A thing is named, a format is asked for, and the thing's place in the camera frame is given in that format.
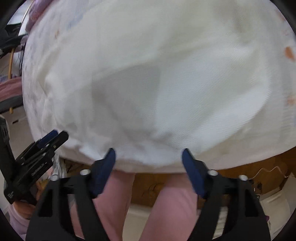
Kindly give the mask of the wooden clothes rack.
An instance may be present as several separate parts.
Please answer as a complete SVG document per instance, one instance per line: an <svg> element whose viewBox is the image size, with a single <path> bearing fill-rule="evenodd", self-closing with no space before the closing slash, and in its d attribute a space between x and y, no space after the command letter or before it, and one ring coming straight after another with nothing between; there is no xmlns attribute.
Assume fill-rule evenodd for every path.
<svg viewBox="0 0 296 241"><path fill-rule="evenodd" d="M22 88L21 88L21 75L23 54L27 39L26 25L29 21L29 12L33 6L34 1L26 1L20 6L17 12L13 15L13 20L17 20L22 15L21 21L15 24L15 29L18 30L17 36L14 37L14 47L10 51L9 69L7 75L6 98L7 109L10 114L14 112L15 108L23 105Z"/></svg>

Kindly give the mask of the black clothes on rack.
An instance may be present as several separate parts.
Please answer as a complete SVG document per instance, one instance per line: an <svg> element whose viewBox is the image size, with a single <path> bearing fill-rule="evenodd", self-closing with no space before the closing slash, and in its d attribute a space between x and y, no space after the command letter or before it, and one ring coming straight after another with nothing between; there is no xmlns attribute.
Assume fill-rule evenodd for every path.
<svg viewBox="0 0 296 241"><path fill-rule="evenodd" d="M16 48L21 44L22 38L26 35L19 35L21 26L21 23L10 24L6 25L5 28L1 30L1 58L10 53L13 48Z"/></svg>

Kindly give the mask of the pink red folded fabric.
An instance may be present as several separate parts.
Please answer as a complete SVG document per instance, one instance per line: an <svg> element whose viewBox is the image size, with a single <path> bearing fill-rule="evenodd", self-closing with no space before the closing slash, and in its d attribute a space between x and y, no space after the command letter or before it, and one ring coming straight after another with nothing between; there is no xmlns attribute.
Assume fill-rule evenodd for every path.
<svg viewBox="0 0 296 241"><path fill-rule="evenodd" d="M0 111L5 113L11 108L23 105L22 78L16 77L1 82Z"/></svg>

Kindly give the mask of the pink trousers legs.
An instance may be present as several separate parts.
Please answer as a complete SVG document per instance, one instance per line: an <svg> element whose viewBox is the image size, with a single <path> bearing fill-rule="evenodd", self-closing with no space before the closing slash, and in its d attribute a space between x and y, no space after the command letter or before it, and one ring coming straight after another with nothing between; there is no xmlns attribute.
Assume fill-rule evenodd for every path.
<svg viewBox="0 0 296 241"><path fill-rule="evenodd" d="M147 213L140 240L187 240L198 219L198 196L187 174L172 174L152 208L131 205L134 173L113 171L93 203L110 240L122 240L129 209Z"/></svg>

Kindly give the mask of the purple floral quilt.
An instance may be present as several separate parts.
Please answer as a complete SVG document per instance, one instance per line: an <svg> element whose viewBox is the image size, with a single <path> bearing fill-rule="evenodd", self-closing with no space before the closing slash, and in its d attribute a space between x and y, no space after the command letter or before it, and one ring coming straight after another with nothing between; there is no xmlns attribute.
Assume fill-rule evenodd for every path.
<svg viewBox="0 0 296 241"><path fill-rule="evenodd" d="M26 32L30 32L38 18L43 14L45 9L51 4L52 0L36 0L33 1L29 10L29 18L26 24Z"/></svg>

